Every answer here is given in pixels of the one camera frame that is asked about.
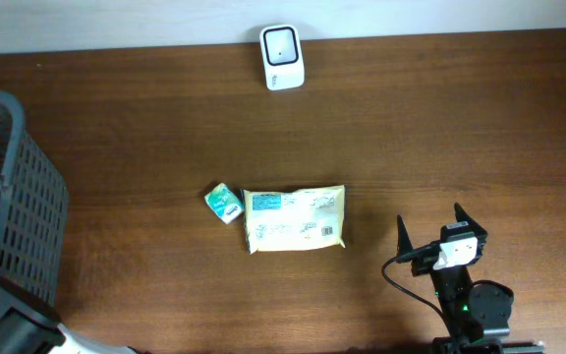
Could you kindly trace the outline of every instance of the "food packet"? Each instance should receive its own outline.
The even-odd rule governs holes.
[[[224,183],[218,184],[204,196],[204,201],[225,224],[235,220],[244,211],[240,199]]]
[[[250,253],[345,247],[344,194],[344,186],[293,193],[242,190]]]

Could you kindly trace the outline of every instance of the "wooden table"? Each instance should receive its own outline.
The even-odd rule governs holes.
[[[0,89],[63,173],[57,298],[70,328],[154,353],[390,348],[446,334],[386,284],[415,246],[490,234],[473,279],[516,292],[512,339],[566,352],[566,29],[308,41],[303,87],[265,88],[258,45],[0,55]],[[212,183],[346,184],[346,249],[249,256]],[[428,277],[398,281],[433,300]]]

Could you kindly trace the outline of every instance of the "barcode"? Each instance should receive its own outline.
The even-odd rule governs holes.
[[[329,235],[333,235],[333,227],[331,226],[322,227],[322,236],[329,236]]]

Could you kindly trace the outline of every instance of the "gray plastic basket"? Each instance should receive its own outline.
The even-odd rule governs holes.
[[[0,274],[54,303],[69,192],[0,91]]]

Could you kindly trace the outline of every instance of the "plastic wrapper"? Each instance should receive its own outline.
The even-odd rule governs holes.
[[[293,193],[242,191],[246,239],[256,251],[304,251],[340,245],[345,187]]]

